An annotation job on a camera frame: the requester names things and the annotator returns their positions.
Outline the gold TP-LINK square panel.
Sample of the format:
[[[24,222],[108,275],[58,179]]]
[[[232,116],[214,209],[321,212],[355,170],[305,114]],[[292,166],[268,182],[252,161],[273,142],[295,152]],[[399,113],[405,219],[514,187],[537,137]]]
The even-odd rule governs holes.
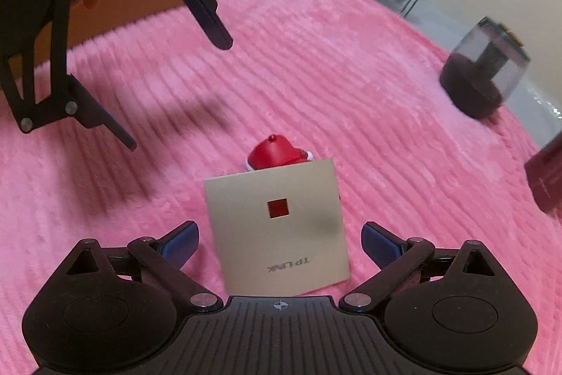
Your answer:
[[[297,296],[349,279],[331,159],[212,178],[204,191],[230,295]]]

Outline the red toy figure keychain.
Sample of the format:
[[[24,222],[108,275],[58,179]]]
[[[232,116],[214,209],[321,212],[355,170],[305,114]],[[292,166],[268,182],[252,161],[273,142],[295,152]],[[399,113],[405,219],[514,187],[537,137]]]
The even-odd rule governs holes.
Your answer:
[[[285,136],[271,134],[259,143],[246,158],[246,170],[278,168],[313,161],[313,154],[296,148]]]

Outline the brown cardboard box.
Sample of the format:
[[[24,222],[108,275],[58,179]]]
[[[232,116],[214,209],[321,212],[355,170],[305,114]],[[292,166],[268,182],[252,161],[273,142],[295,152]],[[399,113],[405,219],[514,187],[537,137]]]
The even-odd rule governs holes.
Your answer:
[[[80,70],[87,54],[117,53],[133,39],[159,36],[158,20],[166,24],[174,11],[185,13],[180,0],[74,0],[68,26],[68,68]]]

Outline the pink fuzzy blanket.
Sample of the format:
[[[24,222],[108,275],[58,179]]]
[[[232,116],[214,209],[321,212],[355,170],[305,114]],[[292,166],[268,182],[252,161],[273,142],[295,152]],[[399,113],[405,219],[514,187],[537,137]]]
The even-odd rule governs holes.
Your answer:
[[[193,220],[187,272],[223,293],[203,183],[278,133],[334,161],[351,277],[330,294],[375,271],[359,242],[368,221],[439,247],[481,240],[538,317],[527,369],[559,373],[561,217],[534,202],[524,165],[537,146],[517,118],[458,111],[438,80],[446,50],[372,0],[218,3],[231,50],[176,8],[68,53],[134,150],[71,119],[24,134],[2,107],[2,372],[34,370],[24,311],[81,239],[124,246]]]

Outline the dark red cylindrical canister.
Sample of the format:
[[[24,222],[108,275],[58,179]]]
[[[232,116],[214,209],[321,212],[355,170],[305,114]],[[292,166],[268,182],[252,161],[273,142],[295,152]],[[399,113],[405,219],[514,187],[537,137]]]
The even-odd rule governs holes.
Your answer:
[[[549,144],[525,164],[532,197],[545,213],[561,203],[561,145]]]

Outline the dark glass jar diffuser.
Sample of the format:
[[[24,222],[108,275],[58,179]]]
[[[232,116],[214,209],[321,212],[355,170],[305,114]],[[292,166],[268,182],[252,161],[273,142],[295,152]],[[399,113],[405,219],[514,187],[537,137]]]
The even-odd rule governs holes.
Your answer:
[[[511,96],[530,63],[519,38],[485,16],[453,49],[439,83],[460,111],[483,120]]]

